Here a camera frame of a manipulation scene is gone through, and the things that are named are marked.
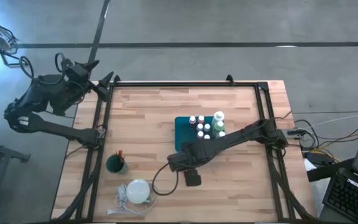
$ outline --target keyboard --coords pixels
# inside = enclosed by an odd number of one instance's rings
[[[340,168],[329,182],[323,203],[358,223],[358,176]]]

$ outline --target teal tray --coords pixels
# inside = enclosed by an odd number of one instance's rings
[[[205,116],[204,124],[211,124],[213,116]],[[175,118],[175,150],[181,152],[183,142],[193,142],[197,140],[196,127],[191,128],[189,124],[190,117]]]

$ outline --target round white lamp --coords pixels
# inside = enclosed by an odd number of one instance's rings
[[[143,203],[150,195],[150,186],[145,180],[135,179],[127,187],[127,198],[134,204]]]

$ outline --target green bottle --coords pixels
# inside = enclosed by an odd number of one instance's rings
[[[223,121],[218,121],[215,123],[214,128],[212,129],[212,136],[216,136],[217,133],[224,131]]]

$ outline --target wooden table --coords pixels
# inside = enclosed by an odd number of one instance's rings
[[[268,81],[275,116],[291,109],[283,81]],[[97,96],[90,93],[79,104],[74,128],[92,127]],[[256,222],[275,221],[274,201],[264,146],[246,142],[216,156],[198,169],[202,184],[186,187],[183,174],[175,193],[159,197],[146,216],[107,215],[115,209],[117,186],[133,179],[152,181],[155,173],[175,153],[174,119],[177,116],[225,114],[231,133],[259,119],[255,91],[250,87],[125,87],[115,88],[110,112],[103,166],[96,197],[94,222]],[[292,115],[277,120],[278,128],[293,128]],[[80,145],[72,141],[68,152]],[[126,175],[112,174],[106,159],[123,150],[129,166]],[[78,193],[86,149],[65,161],[52,218],[58,217]],[[298,147],[287,147],[285,155],[290,188],[307,209],[316,215],[303,158]],[[156,181],[160,192],[170,191],[175,173],[164,169]],[[283,193],[283,209],[287,212]],[[88,211],[89,194],[83,210]]]

